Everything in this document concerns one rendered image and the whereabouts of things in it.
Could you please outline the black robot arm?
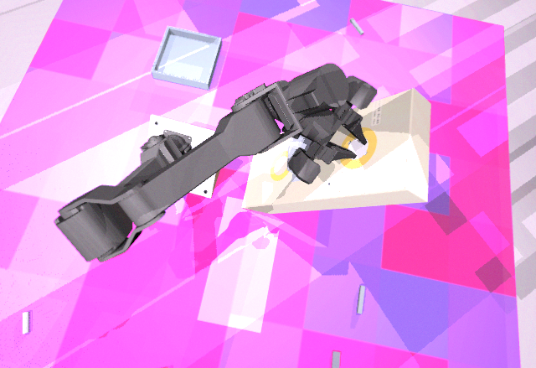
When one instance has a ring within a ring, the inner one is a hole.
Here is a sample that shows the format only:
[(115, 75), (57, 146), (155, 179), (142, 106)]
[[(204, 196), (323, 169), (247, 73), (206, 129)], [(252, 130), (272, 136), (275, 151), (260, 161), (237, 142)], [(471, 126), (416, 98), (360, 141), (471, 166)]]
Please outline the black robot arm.
[[(306, 116), (342, 106), (347, 99), (347, 77), (333, 63), (289, 82), (264, 83), (237, 98), (214, 134), (193, 149), (192, 137), (182, 133), (165, 129), (151, 136), (141, 147), (138, 168), (116, 186), (99, 185), (61, 207), (54, 223), (87, 262), (109, 261), (227, 164), (291, 137), (305, 137), (299, 132)], [(275, 119), (284, 124), (282, 129)], [(132, 230), (133, 223), (137, 227)]]

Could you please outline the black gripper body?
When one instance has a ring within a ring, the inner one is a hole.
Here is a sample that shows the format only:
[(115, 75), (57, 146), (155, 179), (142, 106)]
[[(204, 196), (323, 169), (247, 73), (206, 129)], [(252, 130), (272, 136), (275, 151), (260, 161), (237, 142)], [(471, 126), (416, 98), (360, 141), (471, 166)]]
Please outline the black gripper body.
[(288, 162), (291, 171), (306, 184), (312, 184), (321, 172), (320, 165), (314, 162), (315, 158), (326, 162), (332, 149), (329, 141), (342, 124), (347, 126), (357, 113), (352, 106), (363, 110), (369, 106), (377, 95), (377, 90), (369, 83), (351, 75), (348, 80), (348, 99), (339, 107), (332, 110), (321, 111), (309, 116), (301, 122), (303, 131), (300, 134), (312, 140), (307, 151), (298, 148)]

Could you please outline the dark grey rectangular panel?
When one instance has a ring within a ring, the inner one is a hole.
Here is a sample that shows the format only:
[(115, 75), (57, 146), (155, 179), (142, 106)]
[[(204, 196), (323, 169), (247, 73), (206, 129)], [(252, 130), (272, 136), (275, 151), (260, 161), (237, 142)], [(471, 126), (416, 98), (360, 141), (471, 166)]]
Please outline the dark grey rectangular panel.
[(428, 202), (431, 103), (415, 88), (353, 108), (367, 154), (325, 164), (312, 182), (292, 182), (291, 138), (253, 156), (242, 208), (267, 214)]

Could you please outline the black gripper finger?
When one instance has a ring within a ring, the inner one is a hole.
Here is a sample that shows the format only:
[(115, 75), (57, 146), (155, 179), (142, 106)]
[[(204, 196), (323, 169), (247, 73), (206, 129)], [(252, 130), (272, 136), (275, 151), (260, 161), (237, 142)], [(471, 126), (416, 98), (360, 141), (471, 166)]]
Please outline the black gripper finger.
[(361, 143), (366, 145), (367, 140), (365, 136), (363, 135), (363, 131), (362, 131), (361, 124), (360, 124), (362, 120), (363, 120), (363, 117), (357, 113), (355, 118), (351, 121), (351, 123), (348, 126), (346, 124), (343, 124), (343, 126), (349, 132), (351, 132)]
[(356, 158), (357, 155), (355, 153), (353, 153), (352, 151), (346, 149), (346, 148), (343, 148), (335, 143), (331, 143), (329, 141), (328, 143), (328, 146), (333, 150), (332, 153), (330, 154), (330, 156), (328, 157), (328, 159), (326, 160), (326, 162), (324, 162), (325, 164), (330, 164), (332, 161), (335, 161), (335, 160), (339, 160), (339, 159), (344, 159), (344, 158)]

